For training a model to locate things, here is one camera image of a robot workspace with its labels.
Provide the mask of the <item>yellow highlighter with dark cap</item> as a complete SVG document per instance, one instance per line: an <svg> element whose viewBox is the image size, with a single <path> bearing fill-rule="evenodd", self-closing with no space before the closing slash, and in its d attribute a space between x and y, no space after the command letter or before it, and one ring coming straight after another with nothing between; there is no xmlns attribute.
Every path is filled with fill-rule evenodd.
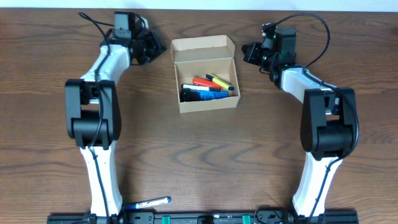
<svg viewBox="0 0 398 224"><path fill-rule="evenodd" d="M229 84L228 82L222 80L220 77L218 77L212 73L207 73L206 78L209 79L210 81L216 83L217 85L223 87L226 90L234 91L234 89L235 89L235 87L232 84Z"/></svg>

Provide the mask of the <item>brown cardboard box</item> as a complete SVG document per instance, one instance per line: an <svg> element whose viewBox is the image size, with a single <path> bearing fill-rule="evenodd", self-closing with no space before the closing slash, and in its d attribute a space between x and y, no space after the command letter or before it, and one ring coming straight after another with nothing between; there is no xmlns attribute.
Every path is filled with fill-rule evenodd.
<svg viewBox="0 0 398 224"><path fill-rule="evenodd" d="M240 100L236 65L235 45L227 35L214 35L174 39L170 43L170 54L175 69L178 107L181 113L235 108ZM193 84L194 78L206 79L213 74L232 85L233 90L223 88L228 96L222 99L186 101L182 96L182 85Z"/></svg>

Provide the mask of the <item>red stapler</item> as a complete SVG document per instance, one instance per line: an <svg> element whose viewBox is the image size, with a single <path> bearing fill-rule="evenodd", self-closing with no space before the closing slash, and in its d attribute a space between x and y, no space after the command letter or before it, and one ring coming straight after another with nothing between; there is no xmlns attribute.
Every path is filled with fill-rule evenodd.
<svg viewBox="0 0 398 224"><path fill-rule="evenodd" d="M193 84L200 85L200 86L212 87L212 88L222 88L222 86L218 85L217 83L215 83L213 81L210 81L210 80L204 79L204 78L199 78L199 77L193 78Z"/></svg>

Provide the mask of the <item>black capped white marker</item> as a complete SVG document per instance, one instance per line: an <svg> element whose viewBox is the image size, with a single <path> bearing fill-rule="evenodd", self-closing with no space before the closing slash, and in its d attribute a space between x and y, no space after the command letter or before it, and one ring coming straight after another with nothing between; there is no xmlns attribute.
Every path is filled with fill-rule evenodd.
<svg viewBox="0 0 398 224"><path fill-rule="evenodd" d="M210 86L200 86L200 85L190 85L190 84L182 84L183 89L191 89L195 91L215 91L220 92L220 87L210 87Z"/></svg>

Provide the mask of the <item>black correction tape dispenser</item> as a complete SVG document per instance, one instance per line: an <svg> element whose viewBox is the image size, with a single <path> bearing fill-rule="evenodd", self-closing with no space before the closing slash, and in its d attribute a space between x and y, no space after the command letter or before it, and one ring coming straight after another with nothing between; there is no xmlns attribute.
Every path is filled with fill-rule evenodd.
<svg viewBox="0 0 398 224"><path fill-rule="evenodd" d="M182 89L180 92L180 102L201 101L200 94L192 89Z"/></svg>

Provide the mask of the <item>blue capped white marker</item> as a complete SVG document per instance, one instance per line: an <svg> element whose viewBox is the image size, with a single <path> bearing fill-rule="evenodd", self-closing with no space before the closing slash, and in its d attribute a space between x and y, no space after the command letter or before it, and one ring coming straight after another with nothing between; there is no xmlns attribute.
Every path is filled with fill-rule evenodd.
<svg viewBox="0 0 398 224"><path fill-rule="evenodd" d="M153 199L153 200L148 200L148 201L137 202L137 203L125 205L124 209L125 210L138 210L138 209L168 204L171 201L172 201L171 197L162 197L162 198L157 198L157 199Z"/></svg>

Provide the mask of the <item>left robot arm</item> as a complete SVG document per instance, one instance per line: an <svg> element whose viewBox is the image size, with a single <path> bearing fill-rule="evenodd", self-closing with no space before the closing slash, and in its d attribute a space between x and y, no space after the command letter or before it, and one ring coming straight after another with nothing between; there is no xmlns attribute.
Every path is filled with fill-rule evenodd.
<svg viewBox="0 0 398 224"><path fill-rule="evenodd" d="M147 19L116 11L92 67L65 83L67 133L80 148L88 171L91 208L88 223L112 223L123 212L115 150L121 134L116 86L130 67L151 63L165 51Z"/></svg>

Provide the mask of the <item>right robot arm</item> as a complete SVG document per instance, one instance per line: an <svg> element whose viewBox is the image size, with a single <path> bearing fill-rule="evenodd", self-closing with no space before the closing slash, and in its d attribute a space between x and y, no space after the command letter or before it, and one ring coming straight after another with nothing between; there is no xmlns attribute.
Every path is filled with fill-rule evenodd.
<svg viewBox="0 0 398 224"><path fill-rule="evenodd" d="M289 221L325 222L325 200L333 177L358 143L354 90L324 82L296 63L295 30L265 24L262 36L262 42L242 47L244 61L258 65L278 89L302 103L300 140L306 155Z"/></svg>

